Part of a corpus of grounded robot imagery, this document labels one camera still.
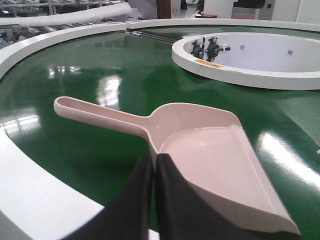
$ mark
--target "white circular frame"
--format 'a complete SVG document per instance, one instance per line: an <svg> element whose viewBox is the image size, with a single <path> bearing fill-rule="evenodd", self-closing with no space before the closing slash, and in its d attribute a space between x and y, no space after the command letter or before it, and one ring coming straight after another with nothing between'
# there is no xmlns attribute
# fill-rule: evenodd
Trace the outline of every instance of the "white circular frame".
<svg viewBox="0 0 320 240"><path fill-rule="evenodd" d="M226 35L268 35L279 36L270 33L252 32L221 32L191 36L175 42L172 46L172 60L185 70L194 74L225 83L237 84L248 87L277 89L277 90L318 90L320 89L320 71L309 72L276 72L251 70L232 67L200 60L185 51L185 45L191 44L199 38L219 37ZM320 43L319 40L285 36L299 41Z"/></svg>

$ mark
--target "plastic scoop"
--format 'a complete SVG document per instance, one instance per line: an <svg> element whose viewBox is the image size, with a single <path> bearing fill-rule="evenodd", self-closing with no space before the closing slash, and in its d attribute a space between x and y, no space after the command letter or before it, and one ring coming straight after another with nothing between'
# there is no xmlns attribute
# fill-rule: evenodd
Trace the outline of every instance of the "plastic scoop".
<svg viewBox="0 0 320 240"><path fill-rule="evenodd" d="M145 138L154 167L157 154L169 154L200 197L238 227L300 234L233 113L168 103L137 116L67 96L54 101L54 110L64 118Z"/></svg>

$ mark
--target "white pipe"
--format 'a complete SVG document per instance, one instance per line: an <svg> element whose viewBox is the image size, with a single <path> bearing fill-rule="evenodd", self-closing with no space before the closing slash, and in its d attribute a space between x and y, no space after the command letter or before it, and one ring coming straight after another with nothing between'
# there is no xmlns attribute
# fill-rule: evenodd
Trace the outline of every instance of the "white pipe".
<svg viewBox="0 0 320 240"><path fill-rule="evenodd" d="M63 25L111 18L119 15L129 14L131 12L132 9L130 5L127 2L123 2L114 5L102 6L59 15L2 17L0 19L0 25L18 24L21 27Z"/></svg>

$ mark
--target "white wall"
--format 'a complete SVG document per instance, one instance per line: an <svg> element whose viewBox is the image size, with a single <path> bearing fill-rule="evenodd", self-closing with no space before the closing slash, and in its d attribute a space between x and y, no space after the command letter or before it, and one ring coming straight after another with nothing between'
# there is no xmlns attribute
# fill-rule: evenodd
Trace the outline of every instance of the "white wall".
<svg viewBox="0 0 320 240"><path fill-rule="evenodd" d="M156 0L128 0L132 8L138 9L145 19L157 19L157 1Z"/></svg>
<svg viewBox="0 0 320 240"><path fill-rule="evenodd" d="M320 0L301 0L296 21L299 23L320 24Z"/></svg>
<svg viewBox="0 0 320 240"><path fill-rule="evenodd" d="M203 13L217 15L218 19L230 19L234 2L238 0L205 0Z"/></svg>
<svg viewBox="0 0 320 240"><path fill-rule="evenodd" d="M301 0L275 0L272 20L295 22Z"/></svg>

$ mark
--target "bolt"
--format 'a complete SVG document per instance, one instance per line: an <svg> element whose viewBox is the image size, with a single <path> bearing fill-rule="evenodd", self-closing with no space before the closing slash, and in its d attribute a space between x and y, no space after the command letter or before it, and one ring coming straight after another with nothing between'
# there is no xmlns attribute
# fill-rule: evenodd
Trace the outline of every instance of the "bolt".
<svg viewBox="0 0 320 240"><path fill-rule="evenodd" d="M199 58L202 58L203 56L204 56L204 52L203 51L198 52L198 57Z"/></svg>

